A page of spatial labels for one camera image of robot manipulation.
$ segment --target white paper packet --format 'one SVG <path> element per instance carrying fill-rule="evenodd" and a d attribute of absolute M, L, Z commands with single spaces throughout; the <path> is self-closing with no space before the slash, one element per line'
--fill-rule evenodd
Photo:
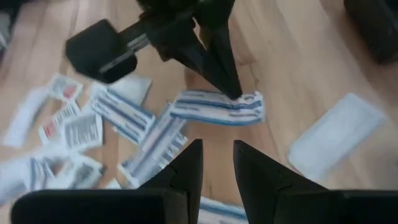
<path fill-rule="evenodd" d="M 51 140 L 60 137 L 60 129 L 63 122 L 80 113 L 79 106 L 75 100 L 71 100 L 68 104 L 59 109 L 51 118 L 39 128 L 39 136 L 43 145 L 48 144 Z"/>
<path fill-rule="evenodd" d="M 150 78 L 129 74 L 110 85 L 93 82 L 88 93 L 90 96 L 95 96 L 98 91 L 106 91 L 106 89 L 109 88 L 134 104 L 141 105 L 151 83 L 152 80 Z"/>
<path fill-rule="evenodd" d="M 76 100 L 82 89 L 83 84 L 61 74 L 56 74 L 49 83 L 49 95 L 64 102 Z"/>
<path fill-rule="evenodd" d="M 56 178 L 49 183 L 49 189 L 91 189 L 105 172 L 105 166 L 90 157 L 80 154 L 70 156 Z"/>
<path fill-rule="evenodd" d="M 222 93 L 187 90 L 178 94 L 171 116 L 227 126 L 246 126 L 263 122 L 266 109 L 258 91 L 230 100 Z"/>
<path fill-rule="evenodd" d="M 186 123 L 184 119 L 171 117 L 170 112 L 171 105 L 167 104 L 138 154 L 118 165 L 133 187 L 140 186 L 161 169 L 159 163 L 162 156 Z"/>
<path fill-rule="evenodd" d="M 155 116 L 121 97 L 113 90 L 98 93 L 91 104 L 92 109 L 111 122 L 130 141 L 140 145 Z"/>
<path fill-rule="evenodd" d="M 34 118 L 46 99 L 46 87 L 38 87 L 28 93 L 11 121 L 3 139 L 3 145 L 15 148 L 20 148 L 24 145 Z"/>
<path fill-rule="evenodd" d="M 320 180 L 385 119 L 349 93 L 291 145 L 289 161 L 306 178 Z"/>
<path fill-rule="evenodd" d="M 68 151 L 84 152 L 103 145 L 103 122 L 100 115 L 83 113 L 65 120 L 61 129 L 62 144 Z"/>

